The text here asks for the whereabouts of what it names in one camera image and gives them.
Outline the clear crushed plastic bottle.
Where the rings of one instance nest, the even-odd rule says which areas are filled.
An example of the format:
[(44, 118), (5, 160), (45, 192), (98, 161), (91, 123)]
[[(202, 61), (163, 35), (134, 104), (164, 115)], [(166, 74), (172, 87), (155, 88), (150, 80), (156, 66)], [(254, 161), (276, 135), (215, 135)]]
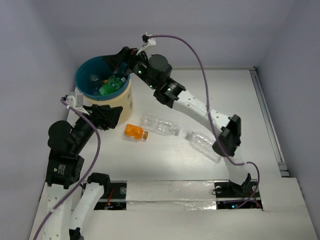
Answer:
[(178, 136), (181, 130), (175, 122), (150, 114), (142, 116), (141, 125), (152, 132), (168, 136)]

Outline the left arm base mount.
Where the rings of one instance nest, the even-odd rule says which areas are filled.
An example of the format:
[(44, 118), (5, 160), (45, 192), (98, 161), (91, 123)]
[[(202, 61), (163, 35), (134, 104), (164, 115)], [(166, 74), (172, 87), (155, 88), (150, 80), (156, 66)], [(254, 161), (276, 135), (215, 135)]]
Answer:
[(98, 200), (94, 210), (118, 211), (126, 210), (127, 183), (111, 182), (109, 193), (104, 193)]

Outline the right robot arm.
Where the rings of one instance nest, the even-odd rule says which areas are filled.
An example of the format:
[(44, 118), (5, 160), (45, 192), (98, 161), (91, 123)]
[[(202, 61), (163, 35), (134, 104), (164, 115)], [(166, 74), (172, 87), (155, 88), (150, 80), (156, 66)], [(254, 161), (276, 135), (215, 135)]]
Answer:
[(242, 196), (249, 189), (252, 179), (245, 162), (235, 158), (241, 144), (241, 118), (234, 114), (227, 116), (210, 108), (194, 97), (183, 85), (171, 78), (172, 66), (160, 54), (147, 56), (145, 51), (123, 47), (120, 52), (104, 55), (114, 74), (135, 74), (153, 91), (161, 104), (181, 112), (210, 130), (215, 142), (209, 144), (217, 155), (221, 156), (229, 174), (230, 190), (235, 196)]

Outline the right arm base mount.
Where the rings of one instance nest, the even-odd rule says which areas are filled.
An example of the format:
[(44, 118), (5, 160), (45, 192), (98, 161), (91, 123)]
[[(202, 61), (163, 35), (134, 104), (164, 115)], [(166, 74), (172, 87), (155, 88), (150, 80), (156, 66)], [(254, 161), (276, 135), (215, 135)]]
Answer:
[(218, 210), (235, 209), (263, 209), (261, 195), (259, 190), (253, 194), (257, 182), (251, 181), (248, 187), (242, 191), (236, 191), (232, 188), (229, 181), (218, 181), (214, 183), (214, 189), (211, 194), (215, 196), (216, 208)]

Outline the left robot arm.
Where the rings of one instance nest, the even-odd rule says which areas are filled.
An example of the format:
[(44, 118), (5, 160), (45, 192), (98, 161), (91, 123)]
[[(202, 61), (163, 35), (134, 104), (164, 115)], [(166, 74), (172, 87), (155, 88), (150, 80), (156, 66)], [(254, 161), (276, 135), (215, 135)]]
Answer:
[[(123, 111), (121, 106), (109, 105), (84, 106), (76, 109), (63, 103), (78, 116), (71, 125), (66, 120), (53, 123), (48, 130), (50, 153), (45, 176), (47, 192), (47, 214), (40, 223), (34, 239), (43, 240), (80, 240), (81, 229), (71, 229), (72, 196), (79, 185), (91, 172), (101, 149), (101, 136), (98, 130), (114, 129)], [(81, 175), (84, 158), (80, 153), (95, 134), (97, 150), (84, 175)]]

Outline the clear bottle white cap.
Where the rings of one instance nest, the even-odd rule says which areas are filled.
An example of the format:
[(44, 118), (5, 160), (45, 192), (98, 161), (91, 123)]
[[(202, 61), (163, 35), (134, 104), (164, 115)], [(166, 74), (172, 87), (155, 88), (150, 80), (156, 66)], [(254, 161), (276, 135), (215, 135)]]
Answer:
[(213, 150), (213, 145), (216, 142), (215, 138), (211, 138), (206, 134), (198, 131), (189, 130), (185, 137), (192, 147), (204, 156), (218, 163), (222, 157)]

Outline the green plastic soda bottle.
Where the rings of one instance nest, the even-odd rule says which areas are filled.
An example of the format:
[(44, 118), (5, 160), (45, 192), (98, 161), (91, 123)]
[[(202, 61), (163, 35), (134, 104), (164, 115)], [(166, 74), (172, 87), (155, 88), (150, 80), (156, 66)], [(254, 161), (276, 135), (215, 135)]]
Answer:
[(112, 75), (106, 80), (102, 81), (102, 86), (98, 90), (99, 96), (106, 96), (118, 91), (126, 82), (125, 77), (118, 77)]

